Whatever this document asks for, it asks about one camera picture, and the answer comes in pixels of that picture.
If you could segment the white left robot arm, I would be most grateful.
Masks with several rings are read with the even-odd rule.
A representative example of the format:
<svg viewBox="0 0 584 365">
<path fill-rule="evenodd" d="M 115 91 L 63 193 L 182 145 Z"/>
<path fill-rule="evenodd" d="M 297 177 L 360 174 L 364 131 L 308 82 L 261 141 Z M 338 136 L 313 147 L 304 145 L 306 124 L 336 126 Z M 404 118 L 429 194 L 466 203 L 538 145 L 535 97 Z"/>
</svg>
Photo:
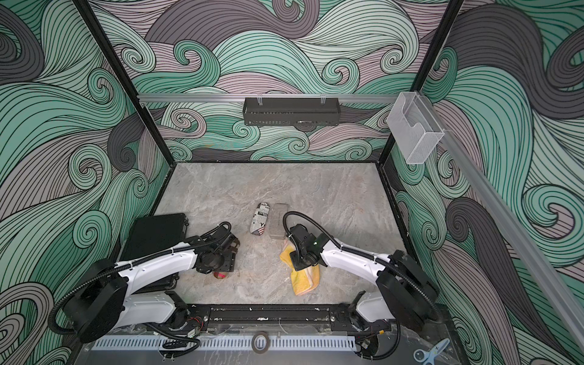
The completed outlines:
<svg viewBox="0 0 584 365">
<path fill-rule="evenodd" d="M 84 344 L 131 325 L 146 325 L 176 338 L 188 329 L 190 306 L 172 290 L 145 293 L 144 288 L 189 270 L 204 275 L 232 272 L 239 246 L 232 233 L 194 236 L 139 259 L 100 260 L 58 300 L 50 313 L 49 327 L 57 334 L 73 334 Z"/>
</svg>

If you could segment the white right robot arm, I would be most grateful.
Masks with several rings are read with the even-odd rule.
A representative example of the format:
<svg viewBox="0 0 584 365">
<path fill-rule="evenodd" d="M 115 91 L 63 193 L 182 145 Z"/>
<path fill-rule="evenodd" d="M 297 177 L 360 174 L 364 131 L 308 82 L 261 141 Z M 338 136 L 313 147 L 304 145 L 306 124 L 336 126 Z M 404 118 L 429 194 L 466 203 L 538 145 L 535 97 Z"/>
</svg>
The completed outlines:
<svg viewBox="0 0 584 365">
<path fill-rule="evenodd" d="M 356 275 L 377 286 L 373 293 L 357 296 L 351 312 L 359 323 L 398 321 L 419 332 L 425 322 L 443 320 L 436 300 L 437 285 L 406 252 L 375 254 L 333 240 L 330 235 L 311 234 L 302 224 L 285 230 L 294 246 L 290 254 L 295 271 L 327 266 Z"/>
</svg>

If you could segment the yellow pink microfiber cloth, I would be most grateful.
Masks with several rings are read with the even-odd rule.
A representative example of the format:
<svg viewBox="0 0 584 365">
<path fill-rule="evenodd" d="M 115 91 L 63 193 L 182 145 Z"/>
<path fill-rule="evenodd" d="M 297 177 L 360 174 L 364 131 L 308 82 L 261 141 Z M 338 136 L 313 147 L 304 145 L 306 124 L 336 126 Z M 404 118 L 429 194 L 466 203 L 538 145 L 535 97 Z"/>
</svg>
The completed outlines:
<svg viewBox="0 0 584 365">
<path fill-rule="evenodd" d="M 284 248 L 280 254 L 280 260 L 290 269 L 290 282 L 294 294 L 296 296 L 303 296 L 319 286 L 320 270 L 319 266 L 310 266 L 307 269 L 296 271 L 290 257 L 290 254 L 294 251 L 294 245 L 289 240 L 286 240 Z"/>
</svg>

